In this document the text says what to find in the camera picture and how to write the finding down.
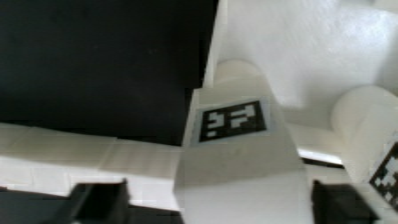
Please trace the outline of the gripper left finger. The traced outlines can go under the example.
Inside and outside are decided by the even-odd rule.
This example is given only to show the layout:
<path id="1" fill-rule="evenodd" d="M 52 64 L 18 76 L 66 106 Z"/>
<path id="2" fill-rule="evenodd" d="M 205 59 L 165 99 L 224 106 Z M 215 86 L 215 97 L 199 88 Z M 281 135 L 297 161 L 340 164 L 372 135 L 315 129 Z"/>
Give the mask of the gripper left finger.
<path id="1" fill-rule="evenodd" d="M 128 188 L 119 183 L 80 183 L 59 210 L 59 224 L 125 224 Z"/>

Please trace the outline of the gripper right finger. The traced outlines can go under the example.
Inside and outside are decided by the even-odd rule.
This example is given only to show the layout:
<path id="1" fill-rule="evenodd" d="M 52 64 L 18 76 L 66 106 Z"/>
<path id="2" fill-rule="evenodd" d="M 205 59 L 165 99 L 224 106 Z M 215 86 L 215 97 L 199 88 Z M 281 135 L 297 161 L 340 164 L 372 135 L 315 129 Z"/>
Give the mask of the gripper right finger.
<path id="1" fill-rule="evenodd" d="M 375 224 L 379 215 L 348 184 L 313 181 L 311 191 L 315 224 Z"/>

